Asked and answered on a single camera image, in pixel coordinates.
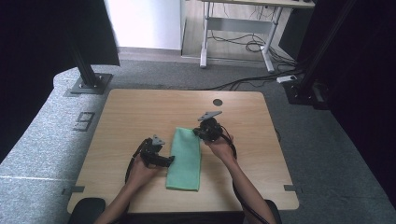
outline person's left hand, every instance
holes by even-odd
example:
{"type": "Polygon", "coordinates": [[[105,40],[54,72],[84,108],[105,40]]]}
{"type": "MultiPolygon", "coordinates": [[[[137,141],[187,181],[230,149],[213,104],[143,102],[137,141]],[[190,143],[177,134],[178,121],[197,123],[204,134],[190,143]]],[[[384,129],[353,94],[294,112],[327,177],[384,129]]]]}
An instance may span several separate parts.
{"type": "Polygon", "coordinates": [[[160,166],[154,168],[146,167],[139,154],[134,159],[134,164],[132,166],[131,173],[129,173],[126,185],[139,189],[140,187],[147,184],[150,179],[161,170],[161,168],[162,167],[160,166]]]}

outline table leg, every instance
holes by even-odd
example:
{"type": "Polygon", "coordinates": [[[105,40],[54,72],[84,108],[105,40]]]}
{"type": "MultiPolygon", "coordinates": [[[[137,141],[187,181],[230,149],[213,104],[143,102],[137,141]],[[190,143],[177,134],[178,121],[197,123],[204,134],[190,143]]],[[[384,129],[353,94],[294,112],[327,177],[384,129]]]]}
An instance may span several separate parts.
{"type": "Polygon", "coordinates": [[[274,73],[275,70],[274,70],[273,64],[271,62],[271,58],[268,54],[268,49],[271,47],[271,42],[274,38],[275,30],[276,30],[277,24],[279,22],[280,14],[282,13],[282,9],[283,9],[283,7],[276,8],[275,16],[273,19],[273,24],[271,26],[270,33],[268,34],[267,41],[265,42],[265,46],[261,47],[262,57],[264,58],[265,65],[267,65],[267,70],[269,73],[274,73]]]}
{"type": "Polygon", "coordinates": [[[209,21],[209,9],[210,3],[204,2],[204,41],[201,47],[201,62],[200,67],[206,68],[206,58],[207,58],[207,23],[209,21]]]}

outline forearm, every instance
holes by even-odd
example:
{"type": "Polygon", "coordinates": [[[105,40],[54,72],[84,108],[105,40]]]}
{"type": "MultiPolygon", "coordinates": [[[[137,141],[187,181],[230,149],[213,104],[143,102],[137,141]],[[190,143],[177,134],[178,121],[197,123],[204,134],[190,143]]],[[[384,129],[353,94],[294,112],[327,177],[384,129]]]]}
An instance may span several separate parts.
{"type": "Polygon", "coordinates": [[[124,185],[113,202],[106,208],[105,212],[95,221],[95,224],[107,224],[116,220],[125,211],[137,189],[133,186],[124,185]]]}
{"type": "MultiPolygon", "coordinates": [[[[239,167],[236,160],[227,160],[223,161],[226,165],[227,169],[230,172],[230,175],[233,179],[233,183],[235,184],[238,193],[242,197],[242,199],[261,217],[267,220],[271,224],[275,224],[274,216],[269,208],[267,202],[260,195],[254,185],[250,182],[248,177],[244,174],[242,169],[239,167]]],[[[257,218],[249,213],[244,208],[245,215],[250,224],[261,223],[257,218]]]]}

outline human hand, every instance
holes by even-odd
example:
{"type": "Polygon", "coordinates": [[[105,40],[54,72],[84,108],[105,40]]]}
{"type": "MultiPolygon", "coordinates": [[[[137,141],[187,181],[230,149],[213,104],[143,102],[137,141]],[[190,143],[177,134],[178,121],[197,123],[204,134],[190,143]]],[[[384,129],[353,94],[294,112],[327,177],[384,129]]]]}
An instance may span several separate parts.
{"type": "MultiPolygon", "coordinates": [[[[231,142],[233,142],[233,136],[231,134],[229,136],[231,142]]],[[[213,154],[215,154],[215,156],[217,156],[223,162],[235,160],[233,156],[233,150],[223,137],[220,137],[214,142],[205,141],[205,145],[209,146],[213,154]]]]}
{"type": "Polygon", "coordinates": [[[128,181],[126,185],[135,189],[147,184],[152,177],[154,177],[162,167],[157,166],[154,168],[146,167],[140,154],[134,159],[134,164],[131,168],[131,173],[129,173],[128,181]]]}

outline white desk frame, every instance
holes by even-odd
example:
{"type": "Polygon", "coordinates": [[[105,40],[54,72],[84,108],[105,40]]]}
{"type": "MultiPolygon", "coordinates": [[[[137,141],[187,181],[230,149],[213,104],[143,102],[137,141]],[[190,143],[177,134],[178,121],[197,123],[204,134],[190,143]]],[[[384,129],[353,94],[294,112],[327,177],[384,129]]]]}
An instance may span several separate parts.
{"type": "Polygon", "coordinates": [[[276,27],[279,22],[280,14],[282,13],[283,7],[314,7],[314,3],[305,3],[300,1],[211,1],[203,0],[204,2],[204,42],[201,48],[201,61],[200,67],[206,68],[207,60],[207,31],[217,30],[217,31],[231,31],[231,32],[242,32],[242,33],[253,33],[253,34],[268,34],[265,45],[261,47],[262,57],[264,58],[265,65],[269,73],[274,73],[275,69],[271,62],[271,58],[268,54],[268,50],[271,47],[271,42],[274,38],[276,27]],[[230,4],[245,4],[245,5],[258,5],[258,6],[274,6],[275,16],[271,21],[250,21],[250,20],[238,20],[238,19],[228,19],[228,18],[217,18],[210,17],[210,3],[221,2],[230,4]]]}

